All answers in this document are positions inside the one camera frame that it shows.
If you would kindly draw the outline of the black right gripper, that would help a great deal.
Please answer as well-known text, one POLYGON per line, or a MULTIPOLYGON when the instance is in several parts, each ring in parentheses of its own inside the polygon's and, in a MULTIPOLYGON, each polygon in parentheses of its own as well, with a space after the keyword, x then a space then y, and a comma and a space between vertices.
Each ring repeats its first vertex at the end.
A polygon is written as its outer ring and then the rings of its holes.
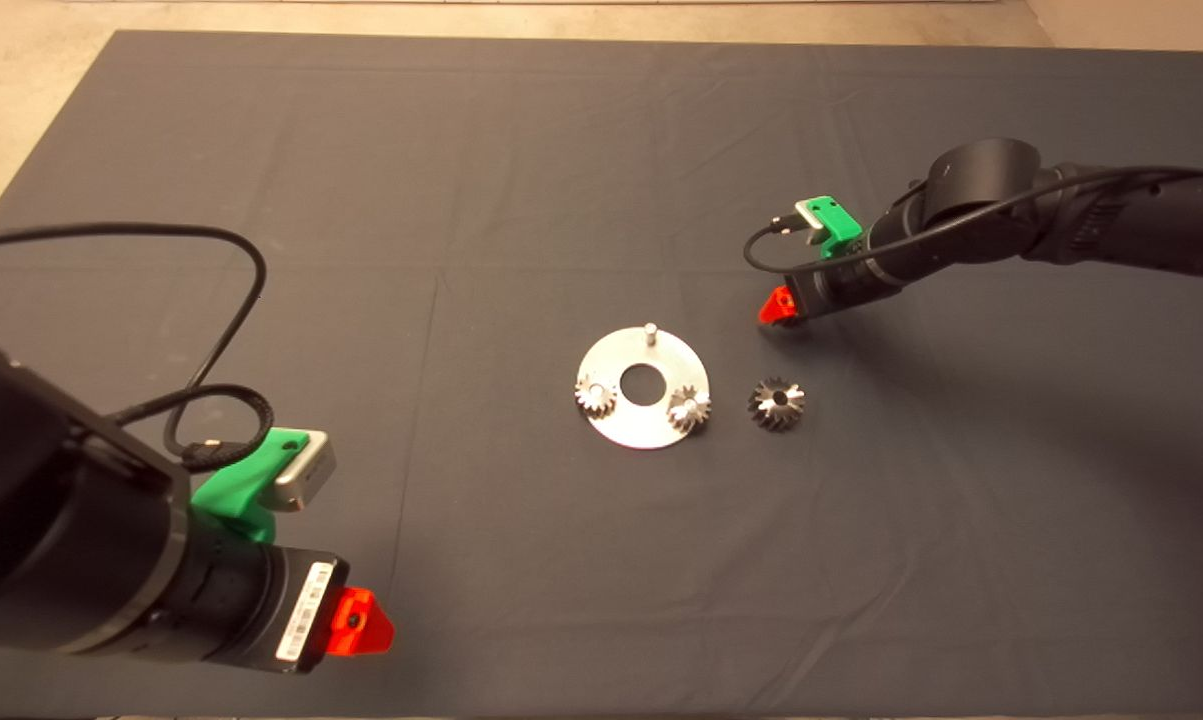
POLYGON ((902 282, 885 273, 875 260, 837 266, 824 272, 787 276, 758 310, 758 325, 781 327, 872 304, 902 291, 902 282))

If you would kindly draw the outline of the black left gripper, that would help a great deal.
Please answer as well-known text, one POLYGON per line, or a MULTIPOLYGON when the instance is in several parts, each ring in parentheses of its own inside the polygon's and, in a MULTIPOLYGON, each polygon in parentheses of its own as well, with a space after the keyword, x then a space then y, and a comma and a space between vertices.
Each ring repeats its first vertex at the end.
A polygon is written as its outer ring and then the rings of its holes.
POLYGON ((194 538, 171 593, 171 659, 310 671, 327 653, 390 651, 395 624, 349 571, 327 551, 194 538))

